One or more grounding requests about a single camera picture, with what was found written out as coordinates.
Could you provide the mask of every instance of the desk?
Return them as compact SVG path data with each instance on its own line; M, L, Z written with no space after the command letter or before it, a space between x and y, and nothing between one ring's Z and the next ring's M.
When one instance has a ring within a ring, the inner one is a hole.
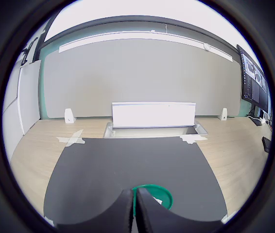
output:
M269 127L256 126L246 117L197 118L206 129L205 141L197 141L220 185L228 215L241 208L257 184L267 159L261 138L271 139ZM71 137L84 129L80 137L102 138L110 118L40 120L23 136L12 160L12 171L25 196L43 214L48 182L65 143L56 138Z

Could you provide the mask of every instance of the white bracket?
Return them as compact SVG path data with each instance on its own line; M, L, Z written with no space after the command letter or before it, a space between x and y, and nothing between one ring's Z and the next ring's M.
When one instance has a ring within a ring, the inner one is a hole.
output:
M222 113L218 116L220 120L227 120L227 108L223 108Z
M67 124L71 124L75 122L76 118L74 117L73 112L70 108L65 109L64 119L65 119L65 123Z

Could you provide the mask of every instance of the black device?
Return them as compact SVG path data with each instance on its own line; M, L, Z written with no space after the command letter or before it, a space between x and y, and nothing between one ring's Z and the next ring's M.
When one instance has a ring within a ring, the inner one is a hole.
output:
M264 151L269 153L271 141L266 137L262 137L262 142L264 146Z
M268 112L268 85L264 73L243 48L239 45L237 48L241 57L241 98Z

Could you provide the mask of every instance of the gray wall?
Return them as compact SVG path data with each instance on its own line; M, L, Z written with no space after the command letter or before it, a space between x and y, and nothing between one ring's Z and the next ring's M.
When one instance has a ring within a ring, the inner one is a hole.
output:
M196 115L238 115L241 68L192 46L144 39L105 41L45 59L47 115L111 116L117 101L195 102Z

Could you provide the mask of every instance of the masking tape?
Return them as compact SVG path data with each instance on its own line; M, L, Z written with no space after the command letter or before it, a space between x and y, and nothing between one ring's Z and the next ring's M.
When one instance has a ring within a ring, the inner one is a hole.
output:
M187 142L188 144L196 143L196 141L207 140L207 138L201 137L200 135L197 135L197 134L181 135L180 138L183 140L183 142Z

